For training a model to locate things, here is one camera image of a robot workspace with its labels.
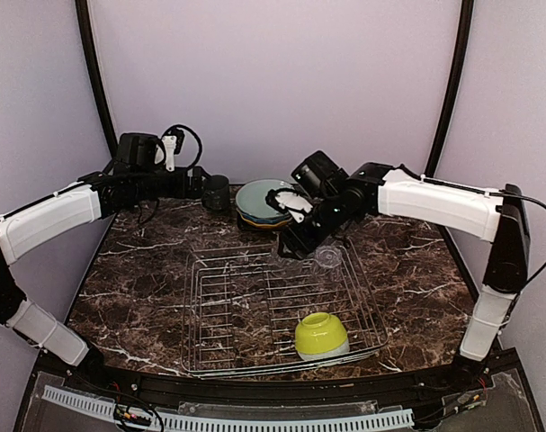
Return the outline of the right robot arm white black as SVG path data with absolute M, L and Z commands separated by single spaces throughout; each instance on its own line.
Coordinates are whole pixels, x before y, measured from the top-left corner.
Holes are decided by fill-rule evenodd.
M 404 165 L 368 162 L 347 174 L 319 150 L 292 172 L 298 188 L 270 190 L 266 203 L 291 221 L 278 236 L 282 257 L 303 259 L 349 221 L 368 216 L 410 218 L 468 233 L 491 249 L 478 299 L 458 356 L 483 361 L 520 293 L 537 277 L 529 271 L 531 236 L 526 196 L 514 184 L 480 188 L 418 175 Z

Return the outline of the blue dotted plate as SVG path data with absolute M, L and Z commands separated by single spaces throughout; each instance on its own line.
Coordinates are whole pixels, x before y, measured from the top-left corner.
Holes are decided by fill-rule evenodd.
M 285 221 L 290 220 L 289 214 L 281 214 L 280 216 L 272 217 L 272 218 L 257 218 L 255 216 L 249 215 L 247 213 L 244 213 L 242 211 L 237 211 L 238 216 L 241 218 L 248 220 L 248 221 L 254 221 L 258 223 L 277 223 L 279 221 Z

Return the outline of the yellow dotted plate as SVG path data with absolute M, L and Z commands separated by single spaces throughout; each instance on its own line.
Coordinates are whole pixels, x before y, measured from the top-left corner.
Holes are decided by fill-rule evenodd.
M 239 223 L 242 227 L 245 227 L 247 230 L 279 230 L 286 226 L 289 221 L 281 220 L 277 223 L 258 223 L 251 220 L 245 220 L 243 218 L 239 219 Z

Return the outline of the grey mug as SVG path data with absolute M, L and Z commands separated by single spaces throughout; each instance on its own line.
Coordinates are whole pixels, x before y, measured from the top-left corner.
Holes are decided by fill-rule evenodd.
M 211 212 L 224 212 L 230 208 L 230 184 L 224 175 L 212 175 L 205 184 L 201 205 Z

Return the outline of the light green flower plate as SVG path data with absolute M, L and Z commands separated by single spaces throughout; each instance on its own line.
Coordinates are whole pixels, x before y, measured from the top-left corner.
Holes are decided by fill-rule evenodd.
M 259 220 L 281 217 L 282 213 L 266 203 L 270 190 L 293 189 L 294 186 L 278 179 L 260 179 L 243 185 L 236 194 L 236 206 L 245 215 Z

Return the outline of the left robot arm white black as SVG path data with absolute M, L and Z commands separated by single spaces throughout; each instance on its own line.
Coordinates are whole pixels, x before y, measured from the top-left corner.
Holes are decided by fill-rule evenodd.
M 200 198 L 209 179 L 199 165 L 202 151 L 199 135 L 182 124 L 161 136 L 124 133 L 107 169 L 0 215 L 0 325 L 73 367 L 97 357 L 96 348 L 27 296 L 11 265 L 65 232 L 143 202 Z

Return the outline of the clear glass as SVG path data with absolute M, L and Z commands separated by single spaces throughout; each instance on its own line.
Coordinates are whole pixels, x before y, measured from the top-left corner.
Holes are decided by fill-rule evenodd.
M 314 274 L 322 274 L 338 268 L 342 262 L 342 252 L 336 246 L 321 246 L 312 254 L 311 270 Z
M 303 270 L 304 262 L 279 256 L 273 251 L 269 258 L 270 273 L 274 278 L 283 280 L 297 277 Z

